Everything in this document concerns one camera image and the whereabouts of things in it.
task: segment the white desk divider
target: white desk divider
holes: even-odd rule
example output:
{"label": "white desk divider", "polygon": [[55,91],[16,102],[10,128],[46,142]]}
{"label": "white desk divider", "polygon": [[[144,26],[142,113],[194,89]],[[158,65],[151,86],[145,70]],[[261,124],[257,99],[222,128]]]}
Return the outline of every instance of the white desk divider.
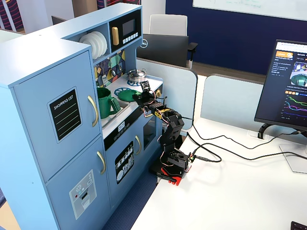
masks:
{"label": "white desk divider", "polygon": [[[260,82],[225,75],[211,75],[205,80],[201,117],[258,132],[263,123],[255,122],[254,117],[262,87]],[[265,131],[265,134],[275,137],[293,131],[291,128],[272,126]],[[307,144],[307,138],[302,135],[280,136],[280,138]]]}
{"label": "white desk divider", "polygon": [[[137,59],[137,68],[145,69],[148,75],[163,79],[163,95],[167,107],[184,117],[193,118],[198,76],[195,71],[161,62]],[[183,119],[183,130],[192,127],[192,121]]]}

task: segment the green cup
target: green cup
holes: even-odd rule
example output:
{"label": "green cup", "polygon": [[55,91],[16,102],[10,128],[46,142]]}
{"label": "green cup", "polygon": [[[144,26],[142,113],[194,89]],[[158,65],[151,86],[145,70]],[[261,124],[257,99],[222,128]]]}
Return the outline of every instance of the green cup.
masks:
{"label": "green cup", "polygon": [[120,111],[120,105],[115,97],[111,97],[111,91],[106,88],[97,88],[100,117],[106,118],[109,115]]}

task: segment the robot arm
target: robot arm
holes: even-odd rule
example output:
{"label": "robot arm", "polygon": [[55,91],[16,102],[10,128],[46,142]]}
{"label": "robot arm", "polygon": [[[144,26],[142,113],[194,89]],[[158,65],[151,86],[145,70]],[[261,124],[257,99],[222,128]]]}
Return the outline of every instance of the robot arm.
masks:
{"label": "robot arm", "polygon": [[164,103],[156,100],[154,92],[150,90],[148,81],[141,82],[141,86],[143,92],[141,94],[135,94],[132,97],[141,109],[147,112],[151,111],[154,116],[166,123],[166,131],[159,138],[163,151],[160,157],[162,164],[161,171],[176,179],[176,185],[178,185],[184,172],[188,169],[189,162],[189,156],[175,147],[175,141],[184,126],[182,116],[175,110],[167,108]]}

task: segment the stovetop burner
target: stovetop burner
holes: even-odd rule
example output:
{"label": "stovetop burner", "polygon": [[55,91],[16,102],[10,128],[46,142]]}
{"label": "stovetop burner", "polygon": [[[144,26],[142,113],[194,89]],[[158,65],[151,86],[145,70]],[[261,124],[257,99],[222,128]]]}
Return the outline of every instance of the stovetop burner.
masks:
{"label": "stovetop burner", "polygon": [[134,81],[130,81],[130,80],[127,81],[127,84],[129,86],[140,86],[141,85],[139,82],[134,82]]}
{"label": "stovetop burner", "polygon": [[118,97],[118,94],[120,92],[125,91],[125,90],[131,90],[131,89],[130,88],[126,88],[126,87],[118,88],[118,89],[114,90],[114,94]]}

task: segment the shopping list sign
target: shopping list sign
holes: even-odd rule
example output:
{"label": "shopping list sign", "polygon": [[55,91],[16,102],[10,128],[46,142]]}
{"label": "shopping list sign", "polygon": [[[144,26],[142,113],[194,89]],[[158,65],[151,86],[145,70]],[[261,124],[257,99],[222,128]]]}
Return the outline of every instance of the shopping list sign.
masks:
{"label": "shopping list sign", "polygon": [[56,136],[59,141],[81,125],[82,122],[75,89],[50,103],[49,107]]}

